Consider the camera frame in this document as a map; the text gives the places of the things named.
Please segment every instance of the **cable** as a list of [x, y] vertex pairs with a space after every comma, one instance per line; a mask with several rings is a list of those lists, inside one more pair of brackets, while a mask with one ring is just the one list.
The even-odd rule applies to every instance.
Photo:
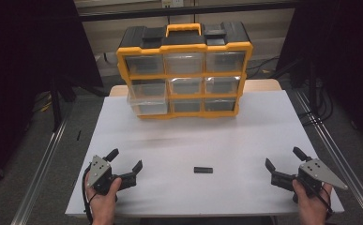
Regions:
[[255, 67], [248, 67], [247, 69], [259, 68], [259, 67], [261, 67], [262, 65], [267, 64], [267, 63], [269, 63], [270, 61], [272, 61], [272, 60], [274, 60], [274, 59], [279, 59], [279, 58], [280, 58], [280, 56], [279, 56], [279, 55], [277, 55], [277, 56], [275, 56], [275, 57], [272, 57], [272, 58], [270, 58], [270, 59], [265, 60], [263, 63], [261, 63], [261, 64], [260, 64], [260, 65], [258, 65], [258, 66], [255, 66]]
[[91, 214], [90, 210], [90, 202], [87, 202], [87, 197], [85, 196], [85, 177], [87, 176], [87, 173], [90, 171], [91, 164], [88, 165], [88, 167], [85, 169], [82, 179], [82, 194], [83, 194], [83, 202], [84, 202], [84, 212], [87, 215], [88, 220], [90, 221], [90, 224], [93, 224], [93, 215]]
[[275, 57], [272, 57], [272, 58], [270, 58], [270, 59], [267, 59], [267, 60], [265, 60], [263, 63], [261, 63], [260, 65], [258, 65], [258, 66], [255, 66], [255, 67], [248, 67], [247, 69], [254, 69], [254, 68], [257, 68], [257, 70], [254, 72], [254, 74], [253, 75], [251, 75], [251, 76], [249, 76], [249, 79], [251, 79], [251, 78], [253, 78], [253, 77], [255, 77], [255, 76], [257, 76], [257, 74], [259, 73], [259, 71], [260, 71], [260, 68], [263, 66], [263, 65], [265, 65], [265, 64], [267, 64], [267, 63], [269, 63], [269, 62], [271, 62], [272, 60], [274, 60], [274, 59], [279, 59], [280, 57], [279, 56], [275, 56]]
[[301, 184], [303, 184], [305, 187], [308, 187], [310, 189], [310, 191], [319, 199], [319, 201], [321, 201], [321, 203], [323, 203], [326, 207], [326, 219], [329, 219], [333, 214], [334, 211], [331, 208], [331, 202], [330, 202], [330, 198], [329, 198], [329, 203], [327, 203], [324, 198], [322, 198], [322, 196], [314, 189], [312, 188], [304, 179], [301, 179], [300, 177], [296, 178], [297, 181], [299, 181]]
[[39, 98], [38, 100], [35, 101], [35, 104], [40, 102], [41, 100], [43, 100], [44, 98], [46, 98], [48, 95], [50, 94], [50, 92], [47, 92], [46, 94], [44, 94], [43, 97]]
[[328, 113], [328, 115], [326, 115], [326, 111], [327, 111], [327, 104], [326, 104], [326, 101], [325, 101], [325, 96], [323, 95], [323, 93], [321, 94], [322, 95], [322, 99], [324, 101], [324, 111], [319, 114], [318, 118], [314, 118], [314, 120], [312, 121], [309, 121], [309, 122], [306, 122], [306, 123], [303, 123], [302, 126], [305, 127], [305, 126], [308, 126], [308, 125], [315, 125], [315, 124], [318, 124], [318, 123], [323, 123], [325, 120], [327, 120], [328, 118], [330, 118], [330, 116], [333, 115], [333, 111], [334, 111], [334, 104], [333, 104], [333, 99], [332, 97], [328, 94], [328, 92], [326, 91], [327, 93], [327, 97], [328, 97], [328, 101], [329, 101], [329, 104], [330, 104], [330, 112]]

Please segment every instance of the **white table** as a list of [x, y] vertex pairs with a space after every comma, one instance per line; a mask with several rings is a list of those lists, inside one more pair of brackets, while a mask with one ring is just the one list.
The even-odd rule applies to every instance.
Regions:
[[[278, 171], [297, 173], [300, 147], [317, 158], [284, 91], [245, 93], [237, 117], [142, 120], [125, 97], [106, 97], [70, 198], [67, 215], [85, 217], [81, 179], [93, 155], [119, 156], [113, 172], [144, 168], [137, 186], [118, 192], [116, 214], [124, 217], [227, 217], [297, 212], [293, 192], [272, 186], [265, 158]], [[212, 167], [211, 174], [193, 167]], [[337, 194], [332, 208], [342, 212]]]

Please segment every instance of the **human hand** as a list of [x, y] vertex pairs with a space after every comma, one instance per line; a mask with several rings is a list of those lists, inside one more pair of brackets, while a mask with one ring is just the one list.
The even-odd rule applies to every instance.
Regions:
[[[301, 225], [322, 225], [325, 224], [326, 206], [315, 196], [309, 198], [304, 186], [296, 179], [293, 180], [293, 188], [298, 196], [298, 211]], [[332, 186], [324, 183], [323, 189], [319, 192], [322, 198], [329, 203]]]
[[85, 193], [90, 202], [91, 211], [93, 214], [93, 225], [113, 225], [114, 223], [114, 209], [115, 209], [115, 196], [117, 190], [122, 184], [121, 178], [116, 178], [108, 191], [107, 195], [97, 194], [92, 187], [87, 186], [88, 175], [84, 180]]

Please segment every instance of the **metal frame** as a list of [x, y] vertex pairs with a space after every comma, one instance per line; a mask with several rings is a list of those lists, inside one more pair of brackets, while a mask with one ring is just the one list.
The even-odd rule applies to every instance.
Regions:
[[134, 11], [119, 11], [119, 12], [102, 12], [102, 13], [83, 13], [79, 15], [81, 22], [93, 21], [109, 21], [122, 19], [135, 19], [146, 17], [163, 17], [163, 16], [180, 16], [192, 14], [208, 14], [221, 12], [237, 12], [237, 11], [256, 11], [256, 10], [271, 10], [271, 9], [286, 9], [295, 8], [297, 6], [306, 6], [310, 4], [318, 4], [328, 2], [326, 0], [289, 0], [263, 3], [248, 3], [236, 5], [220, 5], [206, 7], [169, 7], [169, 8], [153, 8]]
[[[310, 112], [309, 100], [304, 93], [295, 92], [295, 95], [303, 107], [306, 113]], [[327, 131], [324, 123], [320, 118], [317, 118], [314, 114], [308, 114], [311, 122], [314, 122], [314, 127], [316, 132], [318, 132], [319, 137], [322, 142], [325, 144], [327, 151], [330, 153], [330, 156], [335, 161], [337, 167], [340, 169], [342, 176], [345, 178], [348, 187], [353, 191], [355, 198], [359, 202], [360, 206], [363, 209], [363, 184], [359, 181], [357, 176], [355, 175], [353, 169], [345, 159], [339, 147], [334, 142], [333, 138], [330, 136], [330, 133]]]

